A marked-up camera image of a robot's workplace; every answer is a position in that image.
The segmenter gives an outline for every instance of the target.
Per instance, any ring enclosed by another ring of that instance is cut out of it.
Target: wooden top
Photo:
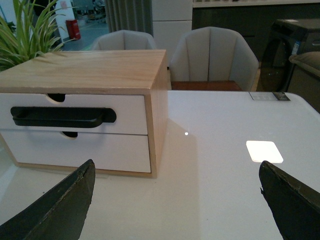
[[[0,93],[150,92],[165,50],[60,51],[0,72]]]
[[[172,90],[242,91],[235,81],[172,81]]]

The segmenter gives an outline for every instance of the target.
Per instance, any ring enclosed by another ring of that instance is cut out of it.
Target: white table
[[[320,115],[287,96],[170,91],[158,178],[97,175],[80,239],[281,240],[246,141],[274,142],[276,165],[320,192]],[[67,175],[17,168],[4,151],[0,163],[0,224]]]

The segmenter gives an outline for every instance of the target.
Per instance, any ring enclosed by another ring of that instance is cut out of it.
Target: label
[[[299,41],[296,41],[295,44],[294,44],[294,46],[293,46],[291,55],[297,54],[299,47],[300,47],[300,42],[299,42]]]

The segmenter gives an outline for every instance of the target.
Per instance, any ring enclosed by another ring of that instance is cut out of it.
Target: black drawer handle
[[[11,108],[17,126],[95,128],[117,119],[111,108],[94,107],[38,107],[14,106]]]

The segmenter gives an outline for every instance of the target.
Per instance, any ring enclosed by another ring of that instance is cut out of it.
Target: wall
[[[70,0],[59,0],[55,6],[57,9],[56,13],[61,14],[56,17],[56,23],[59,26],[59,33],[62,41],[69,38],[66,20],[75,19],[74,11],[71,7]]]

